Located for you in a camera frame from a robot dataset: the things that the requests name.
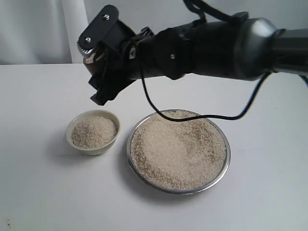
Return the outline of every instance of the white bowl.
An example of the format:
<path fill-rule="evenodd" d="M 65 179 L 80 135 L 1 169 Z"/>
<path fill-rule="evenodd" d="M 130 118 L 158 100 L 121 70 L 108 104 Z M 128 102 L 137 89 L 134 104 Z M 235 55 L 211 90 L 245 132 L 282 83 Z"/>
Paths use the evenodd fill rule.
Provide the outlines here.
<path fill-rule="evenodd" d="M 79 148 L 76 145 L 74 145 L 73 141 L 72 141 L 72 132 L 74 127 L 80 123 L 82 120 L 92 117 L 92 116 L 101 116 L 101 117 L 105 117 L 108 118 L 110 120 L 112 120 L 115 123 L 117 132 L 115 137 L 106 145 L 104 145 L 103 147 L 100 148 L 94 148 L 94 149 L 84 149 L 84 148 Z M 67 126 L 66 129 L 66 139 L 68 141 L 68 143 L 75 149 L 81 151 L 84 154 L 87 155 L 100 155 L 103 154 L 104 152 L 106 152 L 116 141 L 116 138 L 119 134 L 120 131 L 120 122 L 118 120 L 118 118 L 115 116 L 115 114 L 108 112 L 108 111 L 104 111 L 104 110 L 92 110 L 92 111 L 87 111 L 84 112 L 80 115 L 78 115 L 77 117 L 75 117 Z"/>

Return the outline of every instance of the white tabletop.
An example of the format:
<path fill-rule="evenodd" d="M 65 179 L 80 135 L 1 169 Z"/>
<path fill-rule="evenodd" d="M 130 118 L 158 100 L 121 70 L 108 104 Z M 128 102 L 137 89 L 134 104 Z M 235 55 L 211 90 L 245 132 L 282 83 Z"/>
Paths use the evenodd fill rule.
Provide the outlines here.
<path fill-rule="evenodd" d="M 89 77 L 81 64 L 0 66 L 1 231 L 308 230 L 308 89 L 299 77 L 273 75 L 243 119 L 213 120 L 229 140 L 230 168 L 189 196 L 153 189 L 128 166 L 128 134 L 153 112 L 140 81 L 98 107 Z M 256 84 L 196 75 L 146 82 L 161 110 L 231 116 Z M 120 135 L 104 155 L 78 155 L 66 126 L 97 108 L 119 117 Z"/>

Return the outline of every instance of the metal bowl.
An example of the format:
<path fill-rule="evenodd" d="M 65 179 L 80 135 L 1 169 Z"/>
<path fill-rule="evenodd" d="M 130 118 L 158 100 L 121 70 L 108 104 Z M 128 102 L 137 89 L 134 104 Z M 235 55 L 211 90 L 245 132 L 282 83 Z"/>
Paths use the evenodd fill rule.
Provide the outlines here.
<path fill-rule="evenodd" d="M 185 111 L 185 112 L 189 112 L 189 113 L 192 113 L 192 114 L 195 114 L 197 116 L 199 116 L 199 114 L 195 113 L 195 112 L 191 112 L 191 111 L 187 111 L 187 110 L 182 110 L 182 109 L 170 109 L 170 110 L 164 110 L 164 111 L 161 111 L 161 112 L 174 112 L 174 111 Z M 151 185 L 152 187 L 160 190 L 160 191 L 163 191 L 163 192 L 166 192 L 166 193 L 171 193 L 171 194 L 181 194 L 181 195 L 188 195 L 188 194 L 194 194 L 194 193 L 199 193 L 199 192 L 202 192 L 206 189 L 209 189 L 210 187 L 212 187 L 213 185 L 215 185 L 218 181 L 221 180 L 221 178 L 225 175 L 225 173 L 227 172 L 227 169 L 229 167 L 229 164 L 230 164 L 230 158 L 231 158 L 231 152 L 230 152 L 230 146 L 229 146 L 229 143 L 228 143 L 228 140 L 225 136 L 225 134 L 223 134 L 223 132 L 220 130 L 220 128 L 214 124 L 211 120 L 209 119 L 206 119 L 206 121 L 208 121 L 209 123 L 211 123 L 218 131 L 219 133 L 222 135 L 223 137 L 223 140 L 225 142 L 225 145 L 226 145 L 226 159 L 225 159 L 225 163 L 223 165 L 223 168 L 221 170 L 221 172 L 218 174 L 218 176 L 212 180 L 210 183 L 202 186 L 202 187 L 199 187 L 199 188 L 196 188 L 196 189 L 189 189 L 189 190 L 171 190 L 171 189 L 166 189 L 166 188 L 163 188 L 161 186 L 158 186 L 156 184 L 153 184 L 152 182 L 150 182 L 149 180 L 147 180 L 139 171 L 138 169 L 136 168 L 136 166 L 134 165 L 133 163 L 133 160 L 132 160 L 132 156 L 131 156 L 131 152 L 130 152 L 130 147 L 131 147 L 131 142 L 132 142 L 132 138 L 135 134 L 135 131 L 137 130 L 137 128 L 143 123 L 145 122 L 147 119 L 149 119 L 150 117 L 152 117 L 153 115 L 155 115 L 156 113 L 153 113 L 153 114 L 150 114 L 149 116 L 143 118 L 141 121 L 139 121 L 137 123 L 137 125 L 134 127 L 132 133 L 129 135 L 128 137 L 128 142 L 127 142 L 127 156 L 128 156 L 128 162 L 129 162 L 129 165 L 131 167 L 131 169 L 135 172 L 135 174 L 141 179 L 143 180 L 145 183 Z"/>

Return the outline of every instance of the screw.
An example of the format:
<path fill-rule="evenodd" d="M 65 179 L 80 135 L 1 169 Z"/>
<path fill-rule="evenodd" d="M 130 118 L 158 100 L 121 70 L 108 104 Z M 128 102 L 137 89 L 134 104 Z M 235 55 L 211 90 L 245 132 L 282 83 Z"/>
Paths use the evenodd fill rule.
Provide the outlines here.
<path fill-rule="evenodd" d="M 103 16 L 103 20 L 105 20 L 105 21 L 109 20 L 109 15 L 108 15 L 108 14 L 105 14 L 105 15 Z"/>
<path fill-rule="evenodd" d="M 85 42 L 86 43 L 90 43 L 91 42 L 91 38 L 90 37 L 85 38 Z"/>

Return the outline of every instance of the uncooked rice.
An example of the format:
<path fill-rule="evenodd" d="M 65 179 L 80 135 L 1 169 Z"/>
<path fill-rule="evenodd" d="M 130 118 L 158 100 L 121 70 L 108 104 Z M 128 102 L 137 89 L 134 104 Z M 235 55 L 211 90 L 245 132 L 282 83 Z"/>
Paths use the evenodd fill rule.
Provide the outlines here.
<path fill-rule="evenodd" d="M 180 110 L 164 114 L 172 118 L 195 116 Z M 224 166 L 226 146 L 220 132 L 205 119 L 171 122 L 155 114 L 135 131 L 131 156 L 148 181 L 180 191 L 214 180 Z"/>
<path fill-rule="evenodd" d="M 116 136 L 116 125 L 108 118 L 92 116 L 79 122 L 73 129 L 73 144 L 79 148 L 103 147 Z"/>

